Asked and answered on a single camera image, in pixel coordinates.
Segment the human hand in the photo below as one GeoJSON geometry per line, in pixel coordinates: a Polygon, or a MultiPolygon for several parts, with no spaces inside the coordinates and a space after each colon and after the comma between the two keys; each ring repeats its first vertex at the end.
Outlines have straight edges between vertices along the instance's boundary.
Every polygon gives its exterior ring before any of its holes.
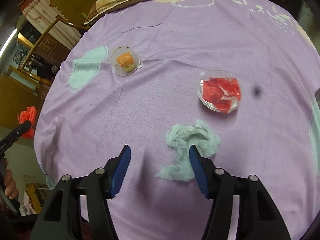
{"type": "MultiPolygon", "coordinates": [[[[8,160],[4,159],[4,167],[7,168],[8,160]]],[[[19,191],[16,188],[16,182],[14,181],[12,177],[12,171],[6,170],[5,176],[4,176],[4,185],[6,186],[6,189],[4,191],[4,194],[9,197],[10,199],[15,199],[19,196],[19,191]]]]}

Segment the mint green patch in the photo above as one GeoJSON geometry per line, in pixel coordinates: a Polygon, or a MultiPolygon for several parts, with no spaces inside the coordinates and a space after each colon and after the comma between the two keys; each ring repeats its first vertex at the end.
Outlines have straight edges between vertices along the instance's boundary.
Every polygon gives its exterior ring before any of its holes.
{"type": "Polygon", "coordinates": [[[81,89],[100,72],[101,62],[107,58],[108,51],[106,46],[100,46],[73,61],[72,73],[68,79],[72,92],[81,89]]]}
{"type": "Polygon", "coordinates": [[[309,133],[313,152],[313,160],[316,166],[317,175],[320,176],[320,109],[317,101],[311,104],[313,118],[310,123],[309,133]]]}

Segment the purple bed sheet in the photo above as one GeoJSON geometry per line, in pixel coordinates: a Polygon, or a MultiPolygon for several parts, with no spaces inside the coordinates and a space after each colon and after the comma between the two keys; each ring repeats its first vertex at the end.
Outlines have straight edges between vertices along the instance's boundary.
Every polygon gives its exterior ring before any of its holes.
{"type": "MultiPolygon", "coordinates": [[[[131,163],[109,201],[119,239],[201,239],[212,201],[195,180],[154,177],[176,157],[165,143],[170,128],[201,119],[221,138],[215,165],[235,176],[259,176],[298,240],[320,209],[310,138],[317,136],[311,127],[319,64],[299,24],[267,0],[153,0],[109,13],[61,65],[36,128],[38,162],[57,182],[103,167],[128,144],[131,163]],[[142,68],[120,77],[110,57],[124,45],[140,54],[142,68]],[[105,58],[84,59],[98,64],[96,73],[72,89],[75,62],[101,46],[105,58]],[[242,88],[240,108],[229,115],[214,114],[198,98],[199,74],[215,69],[232,73],[242,88]]],[[[85,199],[82,215],[88,219],[85,199]]],[[[235,208],[229,239],[236,219],[235,208]]]]}

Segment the silver screw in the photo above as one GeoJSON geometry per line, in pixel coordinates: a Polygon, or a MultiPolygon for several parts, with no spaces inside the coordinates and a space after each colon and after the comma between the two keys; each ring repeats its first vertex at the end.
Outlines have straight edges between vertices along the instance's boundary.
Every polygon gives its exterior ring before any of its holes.
{"type": "Polygon", "coordinates": [[[96,172],[96,174],[101,175],[101,174],[105,173],[106,171],[104,170],[104,168],[97,168],[95,172],[96,172]]]}
{"type": "Polygon", "coordinates": [[[250,175],[250,176],[249,176],[249,179],[250,179],[251,181],[258,181],[258,180],[259,180],[259,178],[258,178],[256,175],[250,175]]]}
{"type": "Polygon", "coordinates": [[[224,170],[220,168],[217,168],[214,172],[217,173],[218,175],[224,174],[224,170]]]}
{"type": "Polygon", "coordinates": [[[67,174],[67,175],[63,175],[61,179],[63,181],[68,181],[70,178],[71,178],[70,175],[67,174]]]}

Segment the white curtain with red trim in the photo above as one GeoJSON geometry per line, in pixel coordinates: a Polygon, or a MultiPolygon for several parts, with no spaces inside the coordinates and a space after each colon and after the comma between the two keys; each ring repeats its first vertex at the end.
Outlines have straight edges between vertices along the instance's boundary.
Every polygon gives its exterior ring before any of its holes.
{"type": "MultiPolygon", "coordinates": [[[[40,33],[49,27],[57,15],[65,18],[50,0],[23,0],[19,6],[23,15],[40,33]]],[[[57,22],[49,33],[70,50],[81,37],[75,28],[62,22],[57,22]]]]}

